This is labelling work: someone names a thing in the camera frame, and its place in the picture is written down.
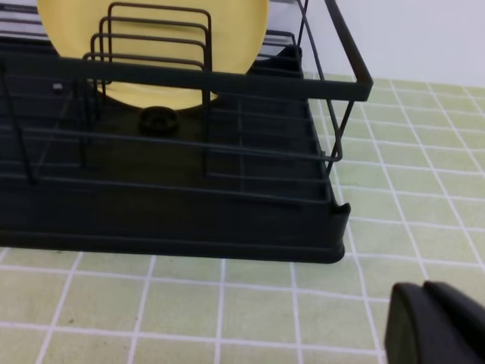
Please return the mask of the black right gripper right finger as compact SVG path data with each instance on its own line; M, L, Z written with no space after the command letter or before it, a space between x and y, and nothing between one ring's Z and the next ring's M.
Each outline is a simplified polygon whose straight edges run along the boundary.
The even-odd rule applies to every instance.
M439 304L465 343L484 358L484 307L444 282L427 281L424 289Z

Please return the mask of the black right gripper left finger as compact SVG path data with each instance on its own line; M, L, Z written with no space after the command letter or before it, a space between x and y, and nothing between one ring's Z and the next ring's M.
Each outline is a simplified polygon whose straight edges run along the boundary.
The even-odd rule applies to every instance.
M384 338L387 362L483 363L424 289L425 283L393 286Z

